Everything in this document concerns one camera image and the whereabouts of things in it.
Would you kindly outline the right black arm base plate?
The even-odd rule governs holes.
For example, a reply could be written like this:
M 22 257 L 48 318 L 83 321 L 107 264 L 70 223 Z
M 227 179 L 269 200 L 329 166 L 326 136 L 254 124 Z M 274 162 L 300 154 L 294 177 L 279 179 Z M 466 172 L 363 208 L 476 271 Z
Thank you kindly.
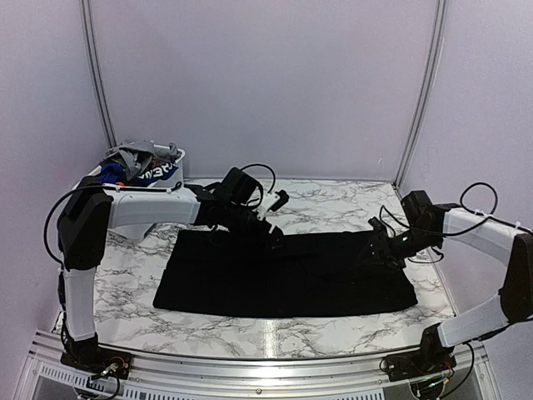
M 424 362 L 418 350 L 386 355 L 380 364 L 390 382 L 450 372 L 455 367 L 456 359 L 449 353 L 436 361 Z

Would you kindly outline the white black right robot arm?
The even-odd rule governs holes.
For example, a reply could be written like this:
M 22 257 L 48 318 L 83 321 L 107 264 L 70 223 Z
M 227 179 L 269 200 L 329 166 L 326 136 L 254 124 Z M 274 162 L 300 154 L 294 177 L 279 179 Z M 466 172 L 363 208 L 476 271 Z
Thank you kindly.
M 501 288 L 491 299 L 425 329 L 412 365 L 430 373 L 454 346 L 490 338 L 509 326 L 532 319 L 532 234 L 490 214 L 468 212 L 458 204 L 402 203 L 407 230 L 389 237 L 386 226 L 372 218 L 371 237 L 357 259 L 363 268 L 396 271 L 419 251 L 440 247 L 446 239 L 474 248 L 506 268 Z

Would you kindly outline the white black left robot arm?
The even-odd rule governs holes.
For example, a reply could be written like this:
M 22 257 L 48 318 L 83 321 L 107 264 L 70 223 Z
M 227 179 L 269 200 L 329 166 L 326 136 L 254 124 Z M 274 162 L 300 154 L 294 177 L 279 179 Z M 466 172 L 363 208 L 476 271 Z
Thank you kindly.
M 178 189 L 104 186 L 86 176 L 72 190 L 57 220 L 58 248 L 64 268 L 64 312 L 67 334 L 75 343 L 74 359 L 88 371 L 105 363 L 105 352 L 94 344 L 97 332 L 93 319 L 93 287 L 97 267 L 105 253 L 110 228 L 139 224 L 181 223 L 224 227 L 231 233 L 276 248 L 280 228 L 266 220 L 289 200 L 283 191 L 261 192 L 260 202 L 248 199 L 261 189 L 249 176 L 242 181 L 220 182 L 211 188 L 185 185 Z

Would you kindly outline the black trousers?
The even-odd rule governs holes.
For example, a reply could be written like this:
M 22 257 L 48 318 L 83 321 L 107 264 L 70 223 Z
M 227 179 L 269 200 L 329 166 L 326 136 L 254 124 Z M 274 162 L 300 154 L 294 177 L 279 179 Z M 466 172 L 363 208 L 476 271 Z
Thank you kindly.
M 181 231 L 155 308 L 235 318 L 333 318 L 417 305 L 403 270 L 362 264 L 370 232 L 286 235 L 275 250 L 229 232 Z

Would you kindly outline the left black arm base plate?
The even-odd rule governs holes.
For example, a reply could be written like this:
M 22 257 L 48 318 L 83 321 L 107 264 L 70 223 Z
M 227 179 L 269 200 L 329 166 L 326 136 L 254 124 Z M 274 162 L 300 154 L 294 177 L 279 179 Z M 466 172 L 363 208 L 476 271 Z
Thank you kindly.
M 90 372 L 92 374 L 98 374 L 111 364 L 116 363 L 118 369 L 114 374 L 119 379 L 127 379 L 132 366 L 132 354 L 129 352 L 99 347 L 97 349 L 96 357 L 92 361 L 80 362 L 77 361 L 74 356 L 64 352 L 60 358 L 60 362 L 62 365 Z

